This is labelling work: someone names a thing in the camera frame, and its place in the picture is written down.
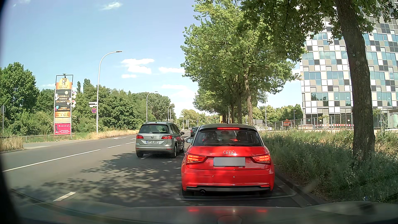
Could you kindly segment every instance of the audi logo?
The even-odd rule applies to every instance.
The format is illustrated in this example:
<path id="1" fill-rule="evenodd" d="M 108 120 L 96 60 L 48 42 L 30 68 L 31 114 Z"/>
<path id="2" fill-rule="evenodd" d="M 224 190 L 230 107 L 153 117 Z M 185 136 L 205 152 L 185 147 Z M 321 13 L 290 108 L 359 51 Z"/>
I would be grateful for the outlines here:
<path id="1" fill-rule="evenodd" d="M 225 150 L 225 151 L 222 152 L 222 153 L 232 155 L 232 154 L 235 154 L 236 152 L 235 152 L 234 150 Z"/>

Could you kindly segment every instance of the sky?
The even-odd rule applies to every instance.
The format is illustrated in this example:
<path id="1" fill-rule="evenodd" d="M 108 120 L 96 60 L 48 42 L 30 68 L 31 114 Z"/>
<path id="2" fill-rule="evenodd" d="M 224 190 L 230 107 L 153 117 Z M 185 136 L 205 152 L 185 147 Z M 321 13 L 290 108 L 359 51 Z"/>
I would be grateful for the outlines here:
<path id="1" fill-rule="evenodd" d="M 192 104 L 197 83 L 182 77 L 184 27 L 195 23 L 194 0 L 8 0 L 2 13 L 0 66 L 18 61 L 40 89 L 74 75 L 131 92 L 168 96 L 178 115 Z M 269 105 L 301 103 L 300 81 L 268 97 Z"/>

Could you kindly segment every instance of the construction fence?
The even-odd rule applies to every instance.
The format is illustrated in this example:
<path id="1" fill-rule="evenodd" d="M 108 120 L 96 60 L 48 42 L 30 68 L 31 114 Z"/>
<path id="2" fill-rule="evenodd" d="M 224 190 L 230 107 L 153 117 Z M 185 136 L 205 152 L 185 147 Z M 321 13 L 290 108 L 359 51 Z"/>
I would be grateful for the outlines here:
<path id="1" fill-rule="evenodd" d="M 352 113 L 350 114 L 307 114 L 307 118 L 295 120 L 283 120 L 277 122 L 267 122 L 255 124 L 259 131 L 284 131 L 289 129 L 298 130 L 349 130 L 353 128 Z M 373 116 L 373 126 L 375 129 L 395 129 L 398 128 L 398 113 L 382 111 Z"/>

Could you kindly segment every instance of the rear bumper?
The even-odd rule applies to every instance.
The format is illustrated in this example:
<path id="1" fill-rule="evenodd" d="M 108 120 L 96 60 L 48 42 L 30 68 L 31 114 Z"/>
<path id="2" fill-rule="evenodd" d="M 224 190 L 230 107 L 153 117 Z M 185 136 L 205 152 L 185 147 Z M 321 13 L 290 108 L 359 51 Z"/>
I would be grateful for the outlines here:
<path id="1" fill-rule="evenodd" d="M 275 173 L 273 166 L 253 170 L 204 170 L 183 165 L 181 181 L 185 191 L 264 191 L 273 189 Z"/>
<path id="2" fill-rule="evenodd" d="M 247 187 L 208 187 L 208 186 L 197 186 L 187 187 L 186 191 L 201 191 L 206 192 L 258 192 L 258 191 L 269 191 L 270 187 L 261 186 L 247 186 Z"/>
<path id="3" fill-rule="evenodd" d="M 151 153 L 151 152 L 167 152 L 173 153 L 174 145 L 135 145 L 136 152 Z"/>

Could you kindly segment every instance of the red car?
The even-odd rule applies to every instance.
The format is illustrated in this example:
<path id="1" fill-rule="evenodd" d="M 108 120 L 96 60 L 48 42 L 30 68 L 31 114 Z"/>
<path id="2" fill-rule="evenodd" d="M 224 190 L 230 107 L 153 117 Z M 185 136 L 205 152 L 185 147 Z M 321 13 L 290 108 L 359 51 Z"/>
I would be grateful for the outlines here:
<path id="1" fill-rule="evenodd" d="M 206 124 L 186 142 L 191 145 L 181 165 L 183 196 L 272 191 L 274 165 L 255 127 Z"/>

